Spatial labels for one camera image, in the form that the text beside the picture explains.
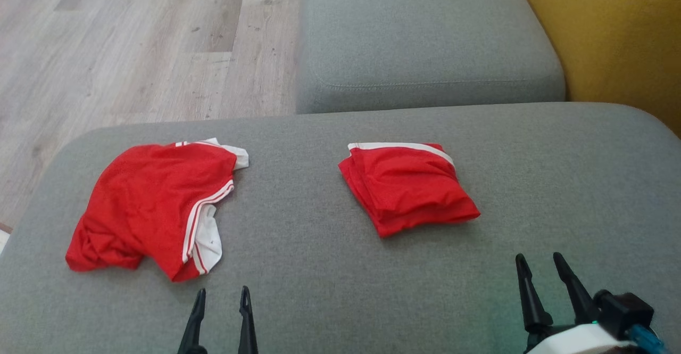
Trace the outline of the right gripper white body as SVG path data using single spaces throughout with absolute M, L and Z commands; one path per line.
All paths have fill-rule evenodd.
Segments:
M 599 324 L 585 324 L 551 335 L 527 352 L 608 353 L 627 351 L 634 346 L 631 340 L 615 339 Z

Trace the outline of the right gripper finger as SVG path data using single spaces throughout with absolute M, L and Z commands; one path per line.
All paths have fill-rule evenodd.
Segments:
M 533 275 L 525 256 L 521 253 L 517 254 L 515 263 L 525 331 L 528 334 L 545 334 L 554 323 L 553 319 L 543 308 L 543 304 L 533 284 Z
M 598 320 L 599 309 L 594 305 L 593 298 L 586 291 L 580 279 L 574 274 L 560 252 L 553 253 L 553 260 L 559 278 L 567 289 L 575 315 L 575 323 L 580 325 L 596 322 Z

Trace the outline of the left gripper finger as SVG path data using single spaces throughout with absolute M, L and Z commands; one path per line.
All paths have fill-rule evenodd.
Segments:
M 207 350 L 200 344 L 200 330 L 205 307 L 206 289 L 200 289 L 195 297 L 177 353 L 207 353 Z
M 238 353 L 258 354 L 257 335 L 255 332 L 251 295 L 248 286 L 243 286 L 242 288 L 240 314 L 242 316 L 242 325 L 240 329 Z

